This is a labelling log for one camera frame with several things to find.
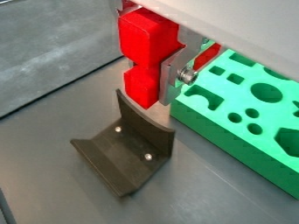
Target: gray surface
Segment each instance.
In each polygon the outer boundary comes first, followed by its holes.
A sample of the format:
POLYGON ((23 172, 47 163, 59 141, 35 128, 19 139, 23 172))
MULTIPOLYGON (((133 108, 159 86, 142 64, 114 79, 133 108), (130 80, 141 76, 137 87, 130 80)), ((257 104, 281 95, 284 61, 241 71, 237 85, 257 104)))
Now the gray surface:
POLYGON ((134 0, 299 81, 298 0, 134 0))
POLYGON ((0 6, 0 117, 121 53, 110 0, 0 6))
POLYGON ((118 118, 122 59, 0 122, 0 186, 18 224, 298 223, 299 202, 169 116, 173 159, 142 190, 118 199, 73 138, 94 137, 118 118))
POLYGON ((0 224, 7 224, 6 223, 6 217, 3 215, 3 211, 0 210, 0 224))

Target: metal bracket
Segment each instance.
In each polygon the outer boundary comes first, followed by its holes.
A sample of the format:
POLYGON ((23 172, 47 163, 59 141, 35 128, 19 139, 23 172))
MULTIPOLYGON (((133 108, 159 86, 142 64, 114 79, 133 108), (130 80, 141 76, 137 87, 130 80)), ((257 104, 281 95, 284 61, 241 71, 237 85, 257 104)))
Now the metal bracket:
MULTIPOLYGON (((186 44, 186 47, 175 52, 162 63, 159 102, 165 106, 181 95, 183 84, 191 85, 197 81, 198 72, 203 69, 202 67, 195 71, 190 62, 195 57, 201 57, 202 53, 207 50, 202 50, 207 39, 181 25, 179 40, 186 44)), ((214 58, 220 57, 226 50, 222 46, 214 58)))
POLYGON ((122 118, 91 140, 71 140, 119 197, 135 192, 173 155, 174 130, 153 121, 117 91, 122 118))

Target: metal wall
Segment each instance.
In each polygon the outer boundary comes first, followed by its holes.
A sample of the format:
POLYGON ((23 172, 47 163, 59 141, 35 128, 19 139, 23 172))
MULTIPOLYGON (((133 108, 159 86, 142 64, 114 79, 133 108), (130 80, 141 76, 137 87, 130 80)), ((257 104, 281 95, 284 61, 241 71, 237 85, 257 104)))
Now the metal wall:
POLYGON ((121 56, 109 0, 0 6, 0 117, 121 56))

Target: gray floor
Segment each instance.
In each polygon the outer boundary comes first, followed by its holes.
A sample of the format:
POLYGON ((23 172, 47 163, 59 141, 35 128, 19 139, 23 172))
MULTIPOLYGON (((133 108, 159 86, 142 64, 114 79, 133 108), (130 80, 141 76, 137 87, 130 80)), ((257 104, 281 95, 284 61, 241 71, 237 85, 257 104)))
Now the gray floor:
POLYGON ((0 122, 0 186, 18 224, 298 223, 299 201, 170 117, 173 159, 138 193, 118 199, 73 138, 94 137, 118 118, 122 59, 0 122))
POLYGON ((0 5, 0 117, 121 56, 110 0, 0 5))
POLYGON ((3 215, 2 210, 0 210, 0 224, 7 224, 7 223, 6 223, 6 217, 5 217, 5 215, 3 215))

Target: green foam insert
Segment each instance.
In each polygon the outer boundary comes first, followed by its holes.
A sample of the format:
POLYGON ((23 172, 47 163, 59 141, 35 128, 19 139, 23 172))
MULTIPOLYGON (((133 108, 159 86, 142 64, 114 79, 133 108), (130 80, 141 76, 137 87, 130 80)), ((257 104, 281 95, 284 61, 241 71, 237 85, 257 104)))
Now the green foam insert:
POLYGON ((299 83, 228 50, 171 115, 299 199, 299 83))

